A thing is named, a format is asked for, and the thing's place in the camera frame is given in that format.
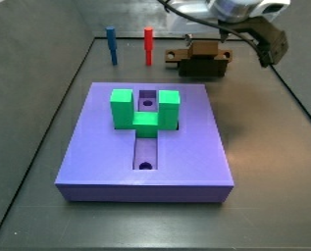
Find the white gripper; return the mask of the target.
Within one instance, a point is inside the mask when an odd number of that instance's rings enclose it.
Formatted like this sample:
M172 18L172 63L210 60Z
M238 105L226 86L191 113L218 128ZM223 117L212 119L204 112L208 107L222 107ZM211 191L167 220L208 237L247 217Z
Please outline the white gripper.
M248 18L263 17L272 21L287 9L291 0L173 0L172 7L197 19L216 19L240 23ZM227 32L220 30L220 42L227 40ZM193 42L193 34L184 35L185 46Z

